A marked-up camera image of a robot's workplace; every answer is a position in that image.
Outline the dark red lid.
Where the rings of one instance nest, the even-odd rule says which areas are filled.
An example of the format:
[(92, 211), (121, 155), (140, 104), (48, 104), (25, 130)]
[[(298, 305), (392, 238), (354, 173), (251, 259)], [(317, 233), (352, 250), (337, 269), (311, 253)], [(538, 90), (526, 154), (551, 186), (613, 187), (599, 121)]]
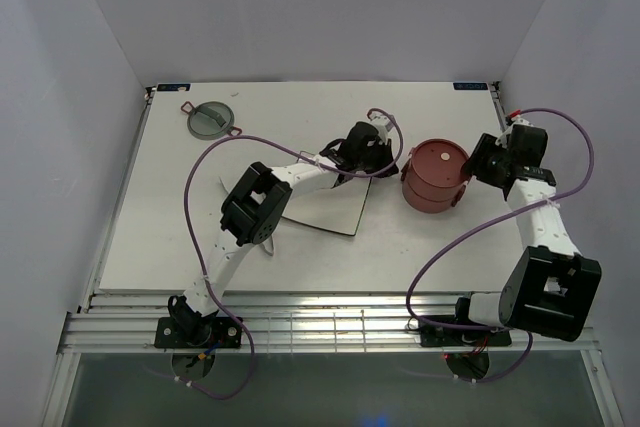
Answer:
[(425, 184), (438, 188), (453, 188), (469, 180), (461, 168), (468, 159), (458, 144), (445, 139), (429, 139), (411, 150), (410, 168)]

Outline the pink bowl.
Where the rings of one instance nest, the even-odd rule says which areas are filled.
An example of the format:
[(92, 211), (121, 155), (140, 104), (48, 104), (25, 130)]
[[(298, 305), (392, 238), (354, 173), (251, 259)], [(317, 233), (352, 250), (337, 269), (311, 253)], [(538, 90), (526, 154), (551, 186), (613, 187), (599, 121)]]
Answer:
[(428, 214), (455, 207), (470, 179), (462, 171), (468, 158), (462, 147), (445, 139), (425, 140), (412, 148), (401, 170), (406, 202)]
[(456, 196), (443, 201), (435, 201), (418, 195), (408, 183), (402, 185), (402, 194), (406, 202), (414, 209), (428, 214), (437, 214), (454, 207), (458, 198)]

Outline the white square plate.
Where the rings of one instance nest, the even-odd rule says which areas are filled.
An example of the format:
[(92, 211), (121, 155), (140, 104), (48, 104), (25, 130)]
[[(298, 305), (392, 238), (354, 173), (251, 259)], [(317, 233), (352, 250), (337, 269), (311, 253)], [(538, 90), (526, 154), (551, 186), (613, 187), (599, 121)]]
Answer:
[(297, 162), (275, 167), (273, 174), (292, 189), (283, 217), (327, 232), (355, 236), (364, 211), (371, 180), (354, 178), (341, 182), (327, 158), (315, 156), (311, 163)]

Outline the metal tongs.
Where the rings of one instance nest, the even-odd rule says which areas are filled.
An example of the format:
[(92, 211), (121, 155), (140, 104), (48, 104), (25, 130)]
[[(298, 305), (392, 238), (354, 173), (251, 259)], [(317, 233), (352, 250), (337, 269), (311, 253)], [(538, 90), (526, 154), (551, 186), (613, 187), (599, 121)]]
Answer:
[[(231, 192), (231, 190), (232, 190), (232, 188), (234, 186), (233, 178), (229, 177), (229, 176), (220, 176), (219, 177), (219, 182), (220, 182), (220, 184), (222, 186), (222, 189), (224, 190), (225, 194), (228, 195)], [(261, 247), (261, 249), (262, 249), (262, 251), (263, 251), (263, 253), (265, 255), (267, 255), (269, 257), (273, 257), (274, 256), (274, 254), (275, 254), (275, 244), (274, 244), (274, 241), (273, 241), (272, 237), (268, 237), (264, 242), (262, 242), (260, 244), (260, 247)]]

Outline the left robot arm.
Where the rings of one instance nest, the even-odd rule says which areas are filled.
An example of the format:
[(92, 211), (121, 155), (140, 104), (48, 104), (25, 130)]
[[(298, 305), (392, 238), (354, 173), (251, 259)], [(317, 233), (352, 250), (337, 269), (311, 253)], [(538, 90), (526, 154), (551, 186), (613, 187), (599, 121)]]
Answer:
[(189, 194), (196, 171), (216, 141), (197, 159), (186, 181), (183, 208), (187, 230), (200, 264), (200, 278), (180, 296), (168, 301), (169, 316), (181, 340), (190, 346), (206, 344), (213, 335), (213, 317), (222, 310), (221, 298), (249, 251), (269, 239), (290, 200), (317, 191), (338, 188), (355, 178), (385, 178), (399, 172), (399, 153), (392, 152), (391, 130), (399, 126), (394, 117), (372, 109), (366, 121), (351, 128), (344, 139), (336, 139), (313, 157), (306, 157), (257, 136), (240, 135), (274, 147), (297, 159), (284, 167), (252, 163), (227, 194), (213, 248), (204, 256), (191, 215)]

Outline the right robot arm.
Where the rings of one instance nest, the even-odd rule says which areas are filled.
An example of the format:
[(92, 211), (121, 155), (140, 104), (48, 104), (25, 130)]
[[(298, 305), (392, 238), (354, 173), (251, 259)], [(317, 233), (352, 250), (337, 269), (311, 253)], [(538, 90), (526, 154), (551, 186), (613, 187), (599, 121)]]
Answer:
[(451, 322), (454, 337), (474, 344), (488, 327), (526, 330), (567, 342), (584, 327), (601, 267), (572, 242), (553, 201), (556, 181), (542, 167), (548, 135), (515, 121), (501, 137), (483, 135), (462, 171), (500, 189), (516, 222), (523, 253), (498, 293), (473, 293)]

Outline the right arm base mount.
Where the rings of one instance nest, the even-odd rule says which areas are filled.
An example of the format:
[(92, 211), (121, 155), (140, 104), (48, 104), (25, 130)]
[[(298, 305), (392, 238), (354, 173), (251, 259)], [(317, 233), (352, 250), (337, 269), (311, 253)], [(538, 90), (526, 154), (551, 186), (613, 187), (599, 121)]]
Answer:
[(419, 336), (422, 347), (507, 347), (512, 344), (508, 331), (474, 331), (451, 329), (427, 324), (410, 318), (405, 329)]

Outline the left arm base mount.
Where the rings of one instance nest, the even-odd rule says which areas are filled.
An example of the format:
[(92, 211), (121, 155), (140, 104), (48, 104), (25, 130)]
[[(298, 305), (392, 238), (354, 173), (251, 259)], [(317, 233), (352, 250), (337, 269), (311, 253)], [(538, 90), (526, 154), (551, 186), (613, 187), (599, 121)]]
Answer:
[(153, 346), (158, 349), (238, 349), (242, 345), (242, 329), (228, 317), (210, 317), (187, 333), (171, 317), (158, 320)]

